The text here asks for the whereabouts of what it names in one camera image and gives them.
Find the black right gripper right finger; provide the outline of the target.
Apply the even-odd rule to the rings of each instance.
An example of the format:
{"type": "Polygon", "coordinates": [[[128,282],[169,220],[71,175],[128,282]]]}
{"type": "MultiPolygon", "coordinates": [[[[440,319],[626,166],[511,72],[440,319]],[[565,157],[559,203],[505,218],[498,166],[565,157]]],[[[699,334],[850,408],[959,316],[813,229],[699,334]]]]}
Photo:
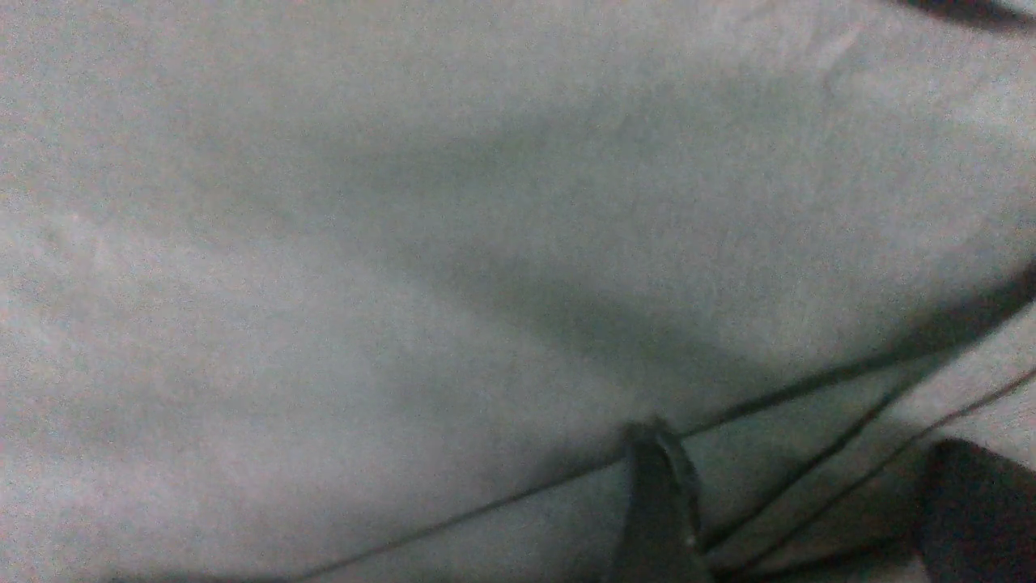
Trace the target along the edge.
{"type": "Polygon", "coordinates": [[[1033,470],[968,440],[937,443],[915,545],[930,582],[1033,582],[1033,470]]]}

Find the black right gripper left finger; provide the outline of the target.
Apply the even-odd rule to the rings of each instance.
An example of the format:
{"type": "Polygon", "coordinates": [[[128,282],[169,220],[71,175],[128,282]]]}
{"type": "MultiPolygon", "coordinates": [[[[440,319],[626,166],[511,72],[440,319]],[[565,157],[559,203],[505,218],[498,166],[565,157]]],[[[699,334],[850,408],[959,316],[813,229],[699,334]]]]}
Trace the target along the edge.
{"type": "Polygon", "coordinates": [[[626,432],[630,500],[612,553],[614,582],[711,582],[702,549],[700,479],[662,418],[626,432]]]}

